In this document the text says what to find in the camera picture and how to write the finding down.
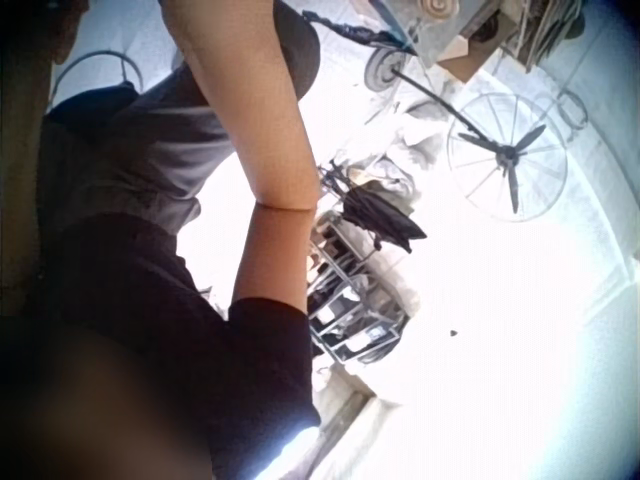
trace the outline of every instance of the t-shirt sleeve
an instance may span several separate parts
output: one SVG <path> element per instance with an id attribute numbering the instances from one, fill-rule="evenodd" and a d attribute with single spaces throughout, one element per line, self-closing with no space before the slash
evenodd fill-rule
<path id="1" fill-rule="evenodd" d="M 276 362 L 311 400 L 311 334 L 305 313 L 274 300 L 247 298 L 231 306 L 229 328 Z"/>

